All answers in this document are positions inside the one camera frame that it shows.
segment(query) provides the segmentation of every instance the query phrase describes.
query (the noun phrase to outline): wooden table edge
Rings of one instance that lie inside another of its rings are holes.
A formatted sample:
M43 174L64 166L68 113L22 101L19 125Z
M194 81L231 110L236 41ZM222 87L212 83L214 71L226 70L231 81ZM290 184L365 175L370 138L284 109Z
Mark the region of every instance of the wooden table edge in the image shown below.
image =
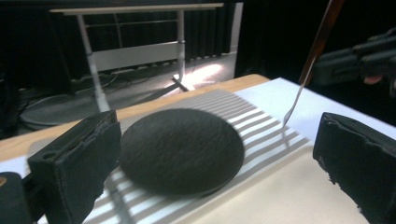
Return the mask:
M164 105L169 105L183 99L187 99L196 95L200 95L213 90L225 91L241 91L243 89L262 84L269 81L267 77L260 75L248 75L239 77L225 82L216 83L210 86L197 89L195 91L186 91L180 94L163 97L154 101L143 103L141 105L133 105L123 109L117 110L118 120L126 119L131 116L139 115L149 112L151 110L160 108ZM12 138L0 141L0 161L7 161L27 154L30 146L37 141L55 138L65 133L78 123L77 121L69 122L63 125L51 127L45 130L27 133Z

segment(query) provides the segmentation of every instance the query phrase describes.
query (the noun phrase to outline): dark gray round object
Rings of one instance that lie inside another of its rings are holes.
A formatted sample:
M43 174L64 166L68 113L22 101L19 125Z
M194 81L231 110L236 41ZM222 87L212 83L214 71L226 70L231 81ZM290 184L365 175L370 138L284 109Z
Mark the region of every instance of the dark gray round object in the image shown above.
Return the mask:
M172 196L212 193L244 160L239 134L225 120L194 109L169 109L133 124L121 138L120 167L140 187Z

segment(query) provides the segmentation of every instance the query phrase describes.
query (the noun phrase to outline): striped light pattern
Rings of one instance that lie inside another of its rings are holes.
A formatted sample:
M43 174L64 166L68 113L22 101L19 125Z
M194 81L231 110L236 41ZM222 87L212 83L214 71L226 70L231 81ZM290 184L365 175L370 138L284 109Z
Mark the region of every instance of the striped light pattern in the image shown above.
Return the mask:
M172 199L155 195L132 183L117 168L110 179L117 185L129 215L138 224L171 223L194 212L195 209L226 196L245 185L250 179L265 172L268 167L303 146L311 145L308 139L286 127L282 137L282 123L262 112L254 105L227 91L211 91L188 100L162 107L194 108L215 114L228 121L238 131L245 146L243 166L236 177L216 193L202 198ZM142 116L122 120L123 132ZM118 223L117 210L105 191L84 223Z

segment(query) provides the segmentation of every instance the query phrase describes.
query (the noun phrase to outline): metal frame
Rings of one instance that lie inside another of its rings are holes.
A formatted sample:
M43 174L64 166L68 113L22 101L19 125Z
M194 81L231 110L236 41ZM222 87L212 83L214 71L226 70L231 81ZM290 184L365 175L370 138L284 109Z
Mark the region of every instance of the metal frame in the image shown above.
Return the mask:
M109 110L110 106L108 105L106 96L102 90L98 71L133 66L142 63L155 63L159 61L177 59L178 77L174 76L172 80L183 91L191 90L192 88L187 88L182 84L182 79L185 73L184 11L200 9L208 10L222 6L223 4L191 4L151 7L67 8L52 9L50 10L50 12L62 12L64 15L67 16L77 16L78 26L81 32L82 42L84 44L85 53L90 67L93 85L95 88L95 100L99 107L99 111L103 112ZM87 25L85 24L83 15L132 13L145 11L176 11L177 42L92 52L90 39L86 30Z

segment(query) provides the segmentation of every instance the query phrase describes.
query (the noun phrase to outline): white table surface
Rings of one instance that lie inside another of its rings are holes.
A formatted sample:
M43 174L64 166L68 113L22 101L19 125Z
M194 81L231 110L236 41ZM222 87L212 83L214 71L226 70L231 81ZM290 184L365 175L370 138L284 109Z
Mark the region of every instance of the white table surface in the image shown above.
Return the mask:
M278 78L236 92L236 95L282 120L290 109L299 86ZM320 117L332 112L365 123L381 133L396 138L396 128L356 110L340 105L307 89L288 125L315 143ZM24 175L25 157L0 163L0 172ZM301 149L282 161L255 183L243 188L219 206L208 206L198 213L194 223L367 223L356 204L338 186L329 183L328 175L312 159L312 147Z
M282 121L293 105L299 86L283 78L237 91L235 94ZM396 139L396 127L375 119L308 89L303 89L300 100L290 117L288 126L315 143L323 112L356 119L379 132Z

